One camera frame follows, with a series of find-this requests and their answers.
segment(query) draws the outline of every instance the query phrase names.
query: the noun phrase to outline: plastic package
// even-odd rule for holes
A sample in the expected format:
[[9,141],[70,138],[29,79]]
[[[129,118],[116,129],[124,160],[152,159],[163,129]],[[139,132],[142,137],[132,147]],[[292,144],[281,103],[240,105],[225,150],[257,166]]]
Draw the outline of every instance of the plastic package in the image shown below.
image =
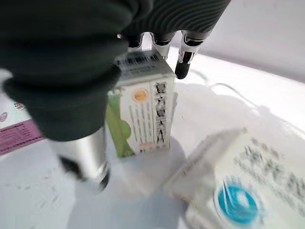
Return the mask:
[[245,129],[211,135],[164,188],[190,203],[196,229],[296,229],[305,224],[304,169]]

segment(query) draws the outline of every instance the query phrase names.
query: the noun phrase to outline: blue circular logo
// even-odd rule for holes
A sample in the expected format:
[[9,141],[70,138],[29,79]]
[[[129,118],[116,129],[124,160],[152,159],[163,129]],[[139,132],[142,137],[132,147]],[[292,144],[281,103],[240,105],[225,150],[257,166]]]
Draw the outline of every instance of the blue circular logo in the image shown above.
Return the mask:
[[222,213],[232,222],[248,225],[258,216],[254,197],[240,186],[224,184],[217,200]]

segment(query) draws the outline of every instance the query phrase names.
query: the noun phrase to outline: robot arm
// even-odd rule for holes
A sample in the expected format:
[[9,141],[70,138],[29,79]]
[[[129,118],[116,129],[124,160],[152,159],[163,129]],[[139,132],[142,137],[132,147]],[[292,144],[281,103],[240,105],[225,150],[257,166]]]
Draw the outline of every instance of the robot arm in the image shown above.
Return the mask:
[[0,66],[13,78],[6,93],[25,104],[63,167],[83,181],[108,183],[104,115],[107,92],[120,71],[116,56],[152,48],[166,59],[178,30],[183,41],[176,67],[189,64],[229,0],[15,0],[0,7]]

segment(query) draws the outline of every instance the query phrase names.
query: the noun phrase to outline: barcode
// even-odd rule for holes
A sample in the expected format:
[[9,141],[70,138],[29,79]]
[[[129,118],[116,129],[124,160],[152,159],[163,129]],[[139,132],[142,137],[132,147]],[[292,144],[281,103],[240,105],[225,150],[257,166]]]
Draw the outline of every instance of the barcode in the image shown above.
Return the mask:
[[130,66],[130,65],[139,65],[147,62],[158,61],[159,57],[156,54],[144,55],[142,53],[132,53],[127,55],[126,58],[120,59],[117,61],[119,66]]

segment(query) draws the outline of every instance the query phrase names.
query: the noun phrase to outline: white carton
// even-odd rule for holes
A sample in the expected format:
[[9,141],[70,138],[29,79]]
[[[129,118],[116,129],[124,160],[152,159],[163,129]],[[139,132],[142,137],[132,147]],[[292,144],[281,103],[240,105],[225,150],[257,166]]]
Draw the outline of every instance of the white carton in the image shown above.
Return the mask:
[[169,147],[175,74],[155,51],[120,56],[106,120],[119,157]]

